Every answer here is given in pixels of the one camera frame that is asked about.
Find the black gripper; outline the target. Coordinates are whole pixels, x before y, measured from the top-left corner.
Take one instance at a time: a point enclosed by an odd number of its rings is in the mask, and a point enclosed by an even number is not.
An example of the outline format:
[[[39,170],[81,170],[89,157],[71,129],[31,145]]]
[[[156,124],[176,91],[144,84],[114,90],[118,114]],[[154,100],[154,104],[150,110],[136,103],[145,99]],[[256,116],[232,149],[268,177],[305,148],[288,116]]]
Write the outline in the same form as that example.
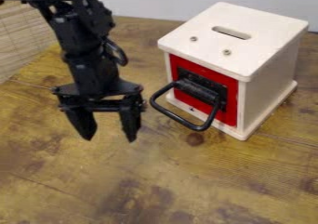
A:
[[[58,86],[54,94],[81,136],[91,140],[98,131],[94,112],[120,112],[124,132],[129,142],[134,142],[142,126],[144,86],[120,77],[118,66],[129,64],[124,49],[106,38],[89,51],[65,51],[62,59],[74,83]]]

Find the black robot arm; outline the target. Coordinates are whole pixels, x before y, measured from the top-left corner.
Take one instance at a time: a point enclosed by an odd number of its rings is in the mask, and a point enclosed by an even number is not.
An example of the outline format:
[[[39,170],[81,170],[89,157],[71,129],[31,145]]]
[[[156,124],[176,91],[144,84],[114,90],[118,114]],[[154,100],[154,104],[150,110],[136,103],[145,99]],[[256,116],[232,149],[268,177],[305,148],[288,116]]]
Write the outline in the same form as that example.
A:
[[[54,87],[53,93],[81,136],[90,140],[98,131],[97,112],[117,112],[128,139],[137,140],[144,87],[120,77],[129,58],[110,39],[113,11],[99,0],[19,1],[39,10],[59,40],[74,83]]]

